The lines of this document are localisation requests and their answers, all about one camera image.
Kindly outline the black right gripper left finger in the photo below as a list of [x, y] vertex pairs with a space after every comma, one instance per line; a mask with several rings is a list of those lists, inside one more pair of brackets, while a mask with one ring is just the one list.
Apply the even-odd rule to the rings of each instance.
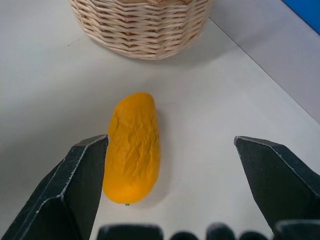
[[1, 240], [89, 240], [98, 211], [109, 138], [72, 146], [38, 184]]

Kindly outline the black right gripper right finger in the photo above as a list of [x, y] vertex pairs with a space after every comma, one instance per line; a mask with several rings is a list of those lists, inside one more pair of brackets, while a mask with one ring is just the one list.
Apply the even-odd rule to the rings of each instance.
[[248, 136], [234, 145], [273, 240], [320, 240], [320, 175], [285, 145]]

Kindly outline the woven wicker basket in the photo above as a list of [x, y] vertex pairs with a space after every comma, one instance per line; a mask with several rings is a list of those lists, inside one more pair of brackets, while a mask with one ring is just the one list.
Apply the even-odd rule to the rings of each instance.
[[161, 60], [201, 35], [214, 0], [68, 0], [78, 23], [97, 44], [120, 55]]

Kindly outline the orange yellow mango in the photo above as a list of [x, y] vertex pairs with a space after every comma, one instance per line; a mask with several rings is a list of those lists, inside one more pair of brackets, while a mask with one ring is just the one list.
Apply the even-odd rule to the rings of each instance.
[[115, 107], [107, 135], [103, 192], [117, 204], [141, 201], [160, 172], [161, 144], [153, 96], [134, 93]]

